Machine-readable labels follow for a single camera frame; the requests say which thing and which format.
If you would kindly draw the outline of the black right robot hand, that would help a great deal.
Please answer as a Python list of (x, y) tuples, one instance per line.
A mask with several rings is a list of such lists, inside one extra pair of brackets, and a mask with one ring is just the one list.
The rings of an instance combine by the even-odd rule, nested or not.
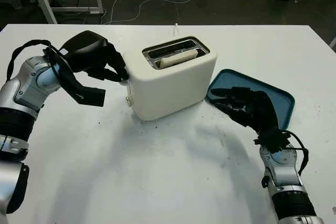
[(279, 130), (278, 118), (267, 93), (250, 88), (211, 89), (216, 96), (211, 103), (238, 124), (250, 127), (257, 134)]

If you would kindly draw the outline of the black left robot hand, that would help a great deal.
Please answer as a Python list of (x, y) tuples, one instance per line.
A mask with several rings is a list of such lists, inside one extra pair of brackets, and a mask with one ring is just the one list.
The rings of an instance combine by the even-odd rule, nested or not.
[(59, 49), (71, 70), (84, 71), (99, 80), (127, 80), (125, 62), (114, 45), (101, 35), (85, 30), (67, 40)]

